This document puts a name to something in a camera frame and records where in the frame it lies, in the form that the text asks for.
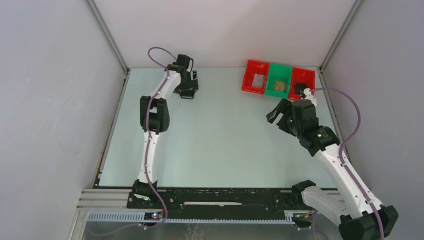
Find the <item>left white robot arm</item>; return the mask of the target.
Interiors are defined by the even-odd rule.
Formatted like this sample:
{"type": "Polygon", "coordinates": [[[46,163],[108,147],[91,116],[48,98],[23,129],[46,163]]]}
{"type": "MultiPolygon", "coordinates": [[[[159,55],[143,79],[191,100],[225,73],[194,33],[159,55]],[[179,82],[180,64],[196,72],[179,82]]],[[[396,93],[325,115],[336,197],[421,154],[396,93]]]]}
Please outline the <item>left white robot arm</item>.
{"type": "Polygon", "coordinates": [[[159,140],[170,126],[167,99],[178,94],[182,99],[192,100],[199,89],[197,72],[193,70],[193,59],[187,65],[173,62],[165,67],[159,85],[148,96],[140,98],[140,125],[143,129],[144,146],[142,162],[132,192],[145,207],[153,208],[158,202],[155,154],[159,140]]]}

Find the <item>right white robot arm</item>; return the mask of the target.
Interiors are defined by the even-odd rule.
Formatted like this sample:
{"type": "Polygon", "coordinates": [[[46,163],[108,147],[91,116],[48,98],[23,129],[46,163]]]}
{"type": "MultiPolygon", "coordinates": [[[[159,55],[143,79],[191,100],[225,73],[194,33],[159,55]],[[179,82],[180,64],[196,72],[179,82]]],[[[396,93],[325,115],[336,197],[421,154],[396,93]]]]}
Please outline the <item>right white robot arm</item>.
{"type": "Polygon", "coordinates": [[[278,128],[296,137],[321,164],[343,199],[339,201],[305,180],[292,186],[291,204],[297,209],[308,206],[324,215],[338,227],[344,240],[387,238],[399,218],[397,210],[385,206],[361,180],[334,131],[320,125],[315,102],[282,99],[266,119],[272,124],[277,117],[281,117],[278,128]]]}

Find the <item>black leather card holder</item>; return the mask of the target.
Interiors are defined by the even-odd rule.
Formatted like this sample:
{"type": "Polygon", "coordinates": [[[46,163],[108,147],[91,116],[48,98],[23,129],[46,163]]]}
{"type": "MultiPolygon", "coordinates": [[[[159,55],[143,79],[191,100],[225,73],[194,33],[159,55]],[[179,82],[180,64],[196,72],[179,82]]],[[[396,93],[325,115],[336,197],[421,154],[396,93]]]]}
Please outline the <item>black leather card holder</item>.
{"type": "Polygon", "coordinates": [[[184,90],[184,91],[181,91],[181,92],[179,93],[179,95],[180,95],[180,97],[181,97],[182,99],[193,100],[193,99],[194,99],[194,96],[195,96],[195,93],[196,93],[196,91],[191,89],[191,90],[184,90]]]}

